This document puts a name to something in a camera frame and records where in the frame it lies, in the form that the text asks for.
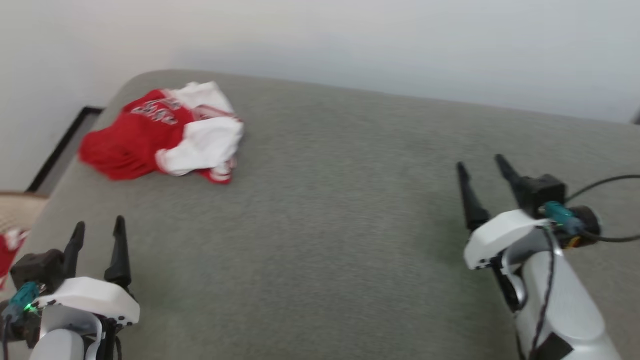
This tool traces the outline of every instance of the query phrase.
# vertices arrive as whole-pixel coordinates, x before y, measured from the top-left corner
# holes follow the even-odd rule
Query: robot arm
[[[128,288],[131,271],[123,217],[117,218],[113,236],[104,280],[76,277],[83,222],[76,225],[64,252],[52,249],[18,260],[10,272],[18,292],[0,304],[3,345],[26,341],[33,348],[30,360],[112,360],[117,333],[140,318],[140,305]]]
[[[595,303],[563,256],[590,245],[580,234],[600,233],[593,212],[564,207],[564,184],[545,175],[520,177],[498,155],[520,209],[489,220],[458,163],[471,236],[464,250],[470,269],[491,268],[513,313],[521,359],[620,360]]]

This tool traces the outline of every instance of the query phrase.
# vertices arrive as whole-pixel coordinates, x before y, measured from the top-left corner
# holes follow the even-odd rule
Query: gray fabric surface
[[[153,88],[209,80],[246,121],[230,185],[112,182],[74,160],[22,251],[62,247],[84,220],[78,274],[101,278],[125,216],[142,308],[121,335],[125,359],[516,359],[490,271],[462,260],[455,163],[493,215],[515,207],[498,152],[574,190],[640,172],[638,126],[197,71],[134,78],[96,128]],[[620,182],[576,203],[610,235],[640,232],[639,189]],[[640,359],[639,253],[640,242],[568,254],[625,359]]]

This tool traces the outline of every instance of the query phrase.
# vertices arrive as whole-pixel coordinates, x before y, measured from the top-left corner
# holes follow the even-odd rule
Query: white wall
[[[198,68],[628,122],[633,0],[64,0],[92,104],[132,76]]]
[[[39,1],[0,11],[0,190],[29,186],[87,102],[62,35]]]

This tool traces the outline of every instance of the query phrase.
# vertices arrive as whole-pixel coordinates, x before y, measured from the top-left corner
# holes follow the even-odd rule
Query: white sleeve
[[[182,141],[173,149],[156,152],[158,167],[171,175],[224,164],[236,153],[243,123],[234,117],[214,117],[184,126]]]
[[[231,103],[220,90],[218,84],[213,81],[204,84],[188,83],[184,88],[169,90],[169,94],[190,110],[207,105],[230,114],[234,113]]]

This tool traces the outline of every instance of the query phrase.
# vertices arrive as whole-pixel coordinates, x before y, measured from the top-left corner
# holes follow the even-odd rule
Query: black baseboard
[[[67,132],[65,132],[65,134],[62,136],[62,139],[60,139],[60,141],[56,145],[56,148],[53,149],[53,152],[51,153],[51,155],[49,155],[47,161],[45,161],[44,165],[42,165],[42,168],[40,168],[40,171],[38,171],[38,175],[36,175],[36,177],[31,182],[31,185],[29,185],[29,188],[27,188],[27,192],[38,191],[40,185],[42,185],[44,179],[47,178],[47,175],[49,175],[49,172],[56,164],[56,162],[60,158],[60,155],[69,144],[69,141],[71,141],[71,139],[74,137],[76,131],[80,128],[80,125],[82,125],[86,117],[89,115],[99,115],[100,113],[102,113],[102,111],[103,109],[92,108],[90,106],[85,106],[80,111],[76,119],[71,123],[71,126],[69,126],[69,128],[67,129]]]

